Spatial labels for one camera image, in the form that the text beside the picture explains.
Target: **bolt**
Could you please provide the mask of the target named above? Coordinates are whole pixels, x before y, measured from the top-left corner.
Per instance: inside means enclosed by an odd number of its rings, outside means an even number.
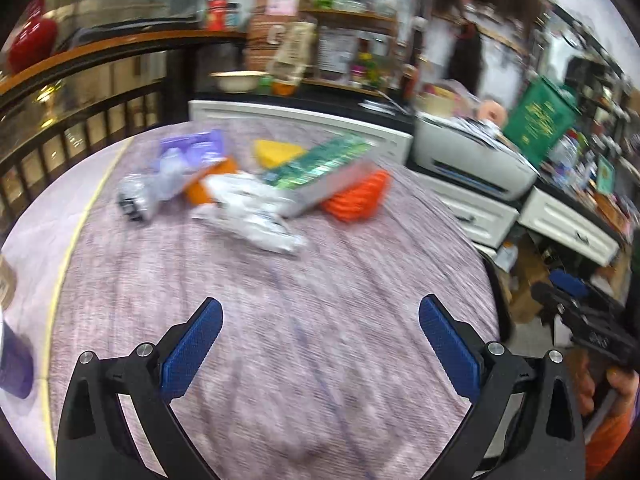
[[[136,354],[140,357],[146,357],[154,350],[154,346],[150,343],[142,343],[138,348],[136,348]]]
[[[489,352],[491,352],[493,355],[504,354],[504,346],[502,346],[500,343],[497,343],[495,341],[493,343],[489,343],[487,348],[489,349]]]
[[[549,359],[551,359],[555,363],[562,362],[562,354],[558,350],[552,350],[549,352]]]
[[[80,359],[79,359],[79,361],[80,361],[83,365],[85,365],[85,364],[87,364],[87,363],[88,363],[91,359],[93,359],[93,358],[94,358],[94,353],[93,353],[93,352],[91,352],[90,350],[87,350],[86,352],[82,352],[82,353],[80,354]]]

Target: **green bag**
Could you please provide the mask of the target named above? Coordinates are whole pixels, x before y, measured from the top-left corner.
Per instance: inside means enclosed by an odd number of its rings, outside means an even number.
[[[533,82],[510,114],[504,136],[513,142],[534,168],[571,128],[578,108],[546,77]]]

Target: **drawer handle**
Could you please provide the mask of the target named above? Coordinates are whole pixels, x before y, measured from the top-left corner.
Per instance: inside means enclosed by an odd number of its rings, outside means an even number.
[[[458,220],[460,220],[461,222],[464,222],[465,224],[475,224],[476,223],[476,217],[473,215],[469,215],[468,217],[466,216],[456,216],[456,218]]]
[[[578,231],[575,232],[575,237],[578,238],[583,244],[589,245],[589,239],[586,236],[581,235]]]

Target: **white drawer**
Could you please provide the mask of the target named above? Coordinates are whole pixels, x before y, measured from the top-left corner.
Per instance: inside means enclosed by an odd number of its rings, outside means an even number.
[[[518,223],[586,256],[601,266],[609,265],[617,242],[577,211],[534,188]]]
[[[421,173],[415,173],[460,220],[474,242],[498,248],[518,217],[518,210],[497,200]]]
[[[399,164],[404,164],[413,140],[410,134],[377,124],[297,108],[258,103],[189,101],[189,117],[192,121],[220,118],[288,119],[322,126],[333,133],[354,132],[371,140],[380,150],[379,153]]]

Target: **hand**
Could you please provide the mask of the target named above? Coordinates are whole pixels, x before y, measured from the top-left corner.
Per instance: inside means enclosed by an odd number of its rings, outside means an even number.
[[[574,366],[570,366],[574,372],[574,384],[578,398],[578,409],[582,416],[589,415],[593,411],[593,394],[596,385],[589,373],[589,355],[585,349],[578,349],[578,355]],[[607,381],[611,387],[618,391],[620,396],[611,407],[610,417],[620,416],[628,412],[636,402],[638,391],[638,374],[628,372],[618,367],[607,370]]]

